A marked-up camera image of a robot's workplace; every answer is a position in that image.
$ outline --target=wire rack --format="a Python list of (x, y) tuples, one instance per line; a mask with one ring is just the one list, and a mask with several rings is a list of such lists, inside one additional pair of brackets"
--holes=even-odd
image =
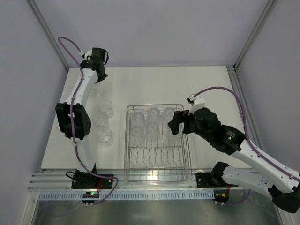
[(188, 136), (181, 134), (177, 140), (168, 139), (167, 127), (160, 124), (158, 141), (150, 142), (145, 139), (140, 146), (130, 143), (131, 115), (142, 112), (147, 119), (148, 110), (156, 107), (161, 115), (165, 108), (172, 107), (183, 111), (183, 105), (129, 105), (126, 114), (125, 140), (125, 180), (139, 181), (185, 181), (192, 179), (191, 158)]

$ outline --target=white table surface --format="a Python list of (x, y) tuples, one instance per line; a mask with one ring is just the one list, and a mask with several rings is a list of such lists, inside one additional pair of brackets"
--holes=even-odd
[[(191, 94), (212, 86), (232, 88), (225, 66), (221, 67), (114, 67), (107, 68), (108, 77), (100, 83), (100, 93), (90, 95), (86, 111), (90, 118), (97, 113), (97, 102), (109, 99), (114, 116), (109, 119), (114, 142), (111, 147), (100, 147), (95, 138), (95, 127), (90, 132), (90, 148), (97, 168), (124, 168), (126, 107), (138, 104), (179, 103), (189, 108), (186, 100)], [(73, 89), (79, 69), (71, 68), (61, 95), (64, 102)], [(235, 98), (223, 90), (202, 94), (206, 107), (215, 112), (222, 124), (243, 131)], [(213, 168), (218, 161), (239, 168), (249, 167), (238, 159), (216, 151), (201, 137), (190, 134), (190, 151), (193, 168)], [(75, 169), (77, 161), (71, 141), (60, 132), (57, 118), (46, 147), (42, 169)]]

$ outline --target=white robotic arm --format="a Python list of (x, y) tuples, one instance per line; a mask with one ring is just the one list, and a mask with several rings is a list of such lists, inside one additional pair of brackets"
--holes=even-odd
[(217, 186), (238, 185), (261, 193), (272, 199), (281, 209), (295, 213), (300, 207), (300, 174), (281, 164), (234, 127), (221, 125), (215, 113), (204, 107), (202, 96), (191, 95), (190, 110), (176, 111), (168, 126), (173, 134), (184, 123), (183, 133), (196, 133), (216, 150), (247, 163), (258, 173), (236, 169), (219, 162), (211, 171), (211, 179)]
[[(92, 159), (88, 140), (91, 121), (84, 108), (93, 85), (107, 77), (104, 68), (105, 61), (107, 61), (107, 51), (101, 48), (93, 48), (92, 50), (87, 51), (82, 57), (84, 58), (81, 63), (83, 77), (79, 75), (69, 97), (64, 103), (58, 103), (55, 110), (60, 130), (67, 138), (72, 138), (70, 117), (73, 117), (75, 141), (77, 142), (79, 158), (82, 160), (87, 169), (90, 171), (95, 171), (96, 165)], [(74, 99), (73, 115), (70, 115), (72, 99)], [(86, 172), (86, 170), (81, 166), (80, 162), (78, 162), (77, 171), (83, 173)]]

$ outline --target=gray wall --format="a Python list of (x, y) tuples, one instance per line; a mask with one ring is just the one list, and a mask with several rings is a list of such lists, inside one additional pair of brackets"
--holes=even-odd
[[(267, 0), (36, 0), (53, 35), (105, 48), (108, 66), (235, 63)], [(67, 57), (69, 65), (74, 62)]]
[(67, 71), (25, 0), (0, 7), (0, 224), (15, 224)]
[(239, 76), (265, 151), (298, 171), (299, 65), (300, 1), (279, 0), (242, 62)]

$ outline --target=purple cable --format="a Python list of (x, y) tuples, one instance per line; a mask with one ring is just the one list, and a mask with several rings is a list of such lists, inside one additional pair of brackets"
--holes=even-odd
[[(80, 82), (77, 86), (77, 88), (75, 89), (74, 91), (74, 94), (73, 94), (73, 97), (72, 97), (72, 100), (71, 100), (71, 105), (70, 105), (70, 115), (73, 115), (73, 105), (74, 105), (74, 101), (75, 101), (75, 97), (76, 97), (76, 93), (78, 92), (82, 82), (83, 82), (83, 78), (84, 78), (84, 75), (83, 75), (83, 69), (81, 68), (79, 62), (77, 61), (77, 59), (72, 55), (72, 53), (65, 47), (65, 45), (61, 42), (61, 39), (65, 39), (69, 42), (71, 42), (77, 49), (78, 51), (80, 51), (80, 48), (72, 41), (70, 40), (69, 38), (66, 38), (66, 37), (59, 37), (58, 38), (58, 42), (61, 44), (61, 46), (66, 50), (66, 52), (68, 53), (68, 55), (74, 60), (74, 62), (76, 63), (76, 65), (79, 67), (80, 69), (80, 73), (81, 73), (81, 79), (80, 79)], [(71, 128), (72, 128), (72, 137), (73, 137), (73, 143), (75, 145), (75, 154), (76, 154), (76, 157), (77, 157), (77, 160), (79, 161), (80, 165), (91, 175), (95, 176), (95, 177), (99, 177), (99, 178), (102, 178), (102, 179), (115, 179), (116, 180), (116, 184), (114, 185), (114, 187), (112, 188), (112, 190), (107, 194), (107, 196), (105, 196), (103, 199), (97, 201), (94, 203), (94, 205), (97, 205), (97, 204), (100, 204), (102, 203), (103, 201), (105, 201), (105, 199), (107, 199), (111, 194), (112, 192), (116, 189), (117, 185), (118, 185), (118, 182), (119, 182), (119, 179), (117, 177), (105, 177), (105, 176), (100, 176), (98, 174), (95, 174), (93, 173), (92, 171), (90, 171), (85, 165), (84, 163), (82, 162), (82, 160), (80, 159), (79, 157), (79, 154), (78, 154), (78, 147), (77, 147), (77, 142), (76, 142), (76, 139), (75, 139), (75, 125), (74, 125), (74, 118), (73, 116), (70, 117), (71, 118)]]
[(268, 158), (266, 158), (262, 153), (260, 153), (258, 150), (257, 150), (257, 147), (255, 147), (251, 141), (250, 141), (250, 137), (249, 137), (249, 133), (248, 133), (248, 130), (247, 130), (247, 124), (246, 124), (246, 113), (245, 113), (245, 107), (241, 101), (241, 99), (239, 98), (239, 96), (232, 90), (228, 89), (228, 88), (225, 88), (225, 87), (211, 87), (211, 88), (206, 88), (200, 92), (198, 92), (197, 94), (194, 94), (194, 97), (208, 91), (208, 90), (213, 90), (213, 89), (222, 89), (222, 90), (226, 90), (230, 93), (232, 93), (235, 98), (237, 99), (237, 101), (239, 102), (239, 105), (240, 105), (240, 108), (241, 108), (241, 111), (242, 111), (242, 115), (243, 115), (243, 124), (244, 124), (244, 130), (245, 130), (245, 135), (246, 135), (246, 140), (248, 141), (250, 147), (252, 148), (252, 150), (257, 154), (259, 155), (262, 159), (264, 159), (267, 163), (269, 163), (270, 165), (272, 165), (273, 167), (275, 167), (276, 169), (278, 169), (279, 171), (281, 171), (282, 173), (284, 173), (285, 175), (291, 177), (292, 179), (300, 182), (300, 179), (297, 178), (297, 177), (294, 177), (292, 176), (292, 174), (290, 174), (289, 172), (285, 171), (284, 169), (280, 168), (279, 166), (277, 166), (275, 163), (273, 163), (272, 161), (270, 161)]

